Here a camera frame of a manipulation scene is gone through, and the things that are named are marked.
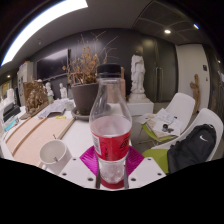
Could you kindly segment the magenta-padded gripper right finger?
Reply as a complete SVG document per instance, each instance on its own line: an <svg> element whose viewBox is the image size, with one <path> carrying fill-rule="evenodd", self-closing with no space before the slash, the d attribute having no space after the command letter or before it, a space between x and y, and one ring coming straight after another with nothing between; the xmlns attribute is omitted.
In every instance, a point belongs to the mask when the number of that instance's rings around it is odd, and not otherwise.
<svg viewBox="0 0 224 224"><path fill-rule="evenodd" d="M140 188L165 177L165 173L152 157L144 157L132 146L126 157L124 188Z"/></svg>

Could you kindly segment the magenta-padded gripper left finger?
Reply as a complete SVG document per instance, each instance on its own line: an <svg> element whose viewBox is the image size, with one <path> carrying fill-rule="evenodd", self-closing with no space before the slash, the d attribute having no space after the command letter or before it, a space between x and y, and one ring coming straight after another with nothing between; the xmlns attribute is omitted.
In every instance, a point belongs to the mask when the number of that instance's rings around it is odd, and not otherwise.
<svg viewBox="0 0 224 224"><path fill-rule="evenodd" d="M99 189L100 176L94 147L87 149L80 157L73 157L59 176L84 188Z"/></svg>

